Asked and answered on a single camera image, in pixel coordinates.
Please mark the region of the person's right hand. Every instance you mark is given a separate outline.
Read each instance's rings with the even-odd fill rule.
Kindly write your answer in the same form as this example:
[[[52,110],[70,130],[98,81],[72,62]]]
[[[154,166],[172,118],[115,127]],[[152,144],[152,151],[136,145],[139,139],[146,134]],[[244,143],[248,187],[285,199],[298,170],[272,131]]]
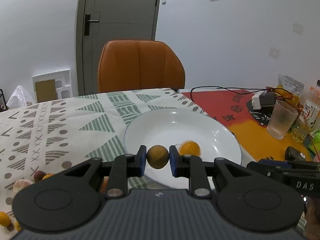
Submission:
[[[302,214],[297,230],[307,239],[319,239],[319,198],[306,199],[306,211]]]

